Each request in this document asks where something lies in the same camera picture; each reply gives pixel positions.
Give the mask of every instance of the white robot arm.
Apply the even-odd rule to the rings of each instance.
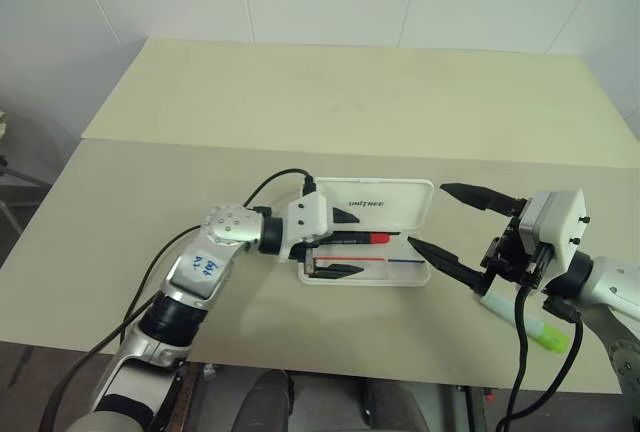
[[[582,330],[579,323],[584,321],[607,350],[622,392],[631,405],[633,426],[640,431],[640,267],[603,257],[592,260],[577,251],[591,220],[586,214],[582,191],[543,191],[527,200],[466,184],[444,184],[441,188],[467,205],[511,218],[502,236],[493,240],[482,259],[481,266],[486,271],[460,264],[454,254],[433,244],[410,237],[411,245],[434,267],[479,295],[484,295],[500,276],[520,285],[521,291],[525,289],[524,298],[528,291],[540,287],[549,296],[545,310],[576,323],[579,334]],[[511,418],[508,412],[503,420],[509,422],[537,410],[560,385],[562,376],[559,377],[546,399]]]
[[[175,384],[236,257],[257,250],[287,260],[295,244],[330,235],[332,217],[327,199],[316,191],[291,202],[283,218],[237,204],[212,209],[151,307],[130,327],[96,388],[91,412],[68,432],[146,430]]]

